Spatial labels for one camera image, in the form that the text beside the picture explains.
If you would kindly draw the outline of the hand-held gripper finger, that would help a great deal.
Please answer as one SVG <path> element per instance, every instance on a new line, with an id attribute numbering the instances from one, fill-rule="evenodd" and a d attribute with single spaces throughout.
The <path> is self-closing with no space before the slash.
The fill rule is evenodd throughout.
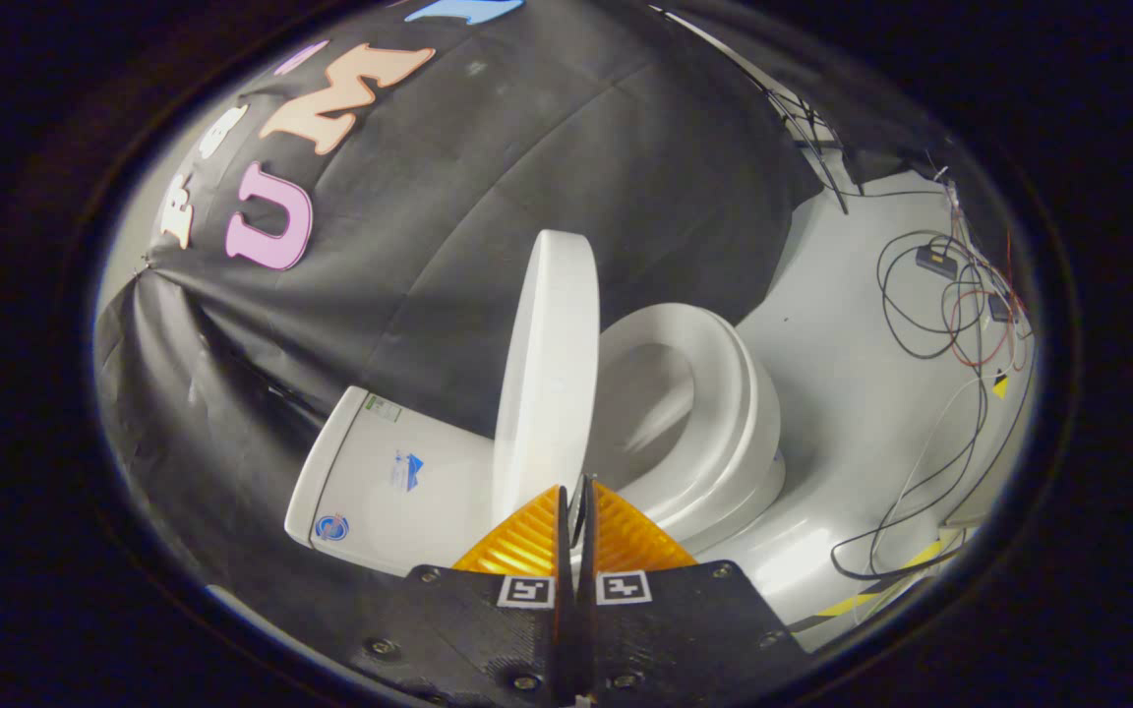
<path id="1" fill-rule="evenodd" d="M 693 558 L 597 480 L 583 485 L 583 694 L 598 707 L 750 707 L 812 660 L 736 561 Z"/>
<path id="2" fill-rule="evenodd" d="M 355 637 L 351 667 L 400 705 L 555 707 L 574 599 L 568 511 L 552 487 L 453 564 L 410 569 Z"/>

